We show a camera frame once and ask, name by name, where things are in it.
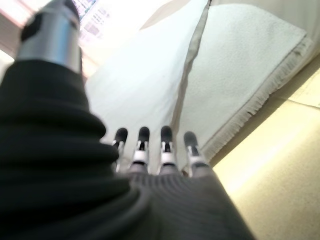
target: white cloth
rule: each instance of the white cloth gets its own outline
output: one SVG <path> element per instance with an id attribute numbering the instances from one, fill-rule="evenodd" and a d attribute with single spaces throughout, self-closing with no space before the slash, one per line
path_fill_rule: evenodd
<path id="1" fill-rule="evenodd" d="M 104 141 L 128 129 L 123 167 L 133 156 L 140 127 L 150 128 L 150 168 L 160 156 L 160 130 L 171 123 L 185 59 L 207 0 L 192 0 L 180 11 L 140 31 L 88 79 L 90 108 L 107 126 Z"/>
<path id="2" fill-rule="evenodd" d="M 211 6 L 188 76 L 178 139 L 186 131 L 210 159 L 285 84 L 313 44 L 306 32 L 245 4 Z M 178 159 L 185 161 L 178 141 Z"/>

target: towel fringe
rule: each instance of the towel fringe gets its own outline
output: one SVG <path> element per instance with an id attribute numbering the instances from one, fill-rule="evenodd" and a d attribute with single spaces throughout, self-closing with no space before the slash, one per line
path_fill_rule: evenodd
<path id="1" fill-rule="evenodd" d="M 211 160 L 239 132 L 250 117 L 263 106 L 270 94 L 291 79 L 292 73 L 299 70 L 299 64 L 313 44 L 311 39 L 305 37 L 264 81 L 252 98 L 201 148 L 207 159 Z"/>

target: robotic hand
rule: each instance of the robotic hand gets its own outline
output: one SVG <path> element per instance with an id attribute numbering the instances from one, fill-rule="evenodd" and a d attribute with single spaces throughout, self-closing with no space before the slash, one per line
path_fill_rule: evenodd
<path id="1" fill-rule="evenodd" d="M 219 179 L 184 135 L 189 176 L 178 170 L 173 134 L 161 130 L 161 158 L 149 174 L 150 131 L 142 127 L 126 174 L 128 131 L 112 145 L 90 113 L 71 0 L 53 0 L 21 33 L 0 87 L 1 240 L 251 240 Z"/>
<path id="2" fill-rule="evenodd" d="M 128 131 L 125 128 L 120 128 L 112 142 L 112 145 L 118 149 L 119 158 L 115 168 L 119 172 L 120 161 L 123 156 L 124 147 L 126 144 Z M 150 131 L 147 127 L 142 127 L 139 131 L 136 148 L 133 158 L 128 166 L 129 173 L 144 173 L 148 174 L 149 168 L 149 137 Z M 180 175 L 173 143 L 173 134 L 169 126 L 164 126 L 161 129 L 161 157 L 157 171 L 157 175 Z M 193 132 L 186 132 L 184 135 L 184 143 L 187 151 L 187 159 L 189 166 L 190 177 L 205 177 L 213 174 L 212 168 L 209 166 L 205 158 L 200 152 L 196 135 Z"/>

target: dark gray sweater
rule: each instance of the dark gray sweater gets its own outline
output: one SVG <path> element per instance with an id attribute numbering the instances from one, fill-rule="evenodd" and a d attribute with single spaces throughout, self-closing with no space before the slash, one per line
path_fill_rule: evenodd
<path id="1" fill-rule="evenodd" d="M 0 87 L 2 240 L 254 239 L 215 176 L 114 175 L 82 78 L 18 62 Z"/>

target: metal finger segment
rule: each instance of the metal finger segment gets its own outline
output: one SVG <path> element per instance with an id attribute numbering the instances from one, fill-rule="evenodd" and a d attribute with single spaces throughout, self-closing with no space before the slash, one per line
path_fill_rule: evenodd
<path id="1" fill-rule="evenodd" d="M 133 153 L 133 158 L 128 167 L 129 173 L 144 173 L 149 172 L 149 138 L 150 130 L 146 126 L 139 131 L 138 141 Z"/>
<path id="2" fill-rule="evenodd" d="M 161 129 L 161 157 L 157 174 L 181 174 L 177 166 L 177 159 L 173 144 L 173 134 L 169 126 L 164 126 Z"/>
<path id="3" fill-rule="evenodd" d="M 212 176 L 214 172 L 205 157 L 201 154 L 197 137 L 193 132 L 188 131 L 184 134 L 184 144 L 189 165 L 189 177 L 200 178 Z"/>
<path id="4" fill-rule="evenodd" d="M 118 149 L 119 157 L 117 161 L 113 164 L 115 172 L 119 172 L 120 163 L 124 155 L 124 148 L 128 137 L 128 130 L 126 128 L 120 128 L 116 131 L 112 146 Z"/>

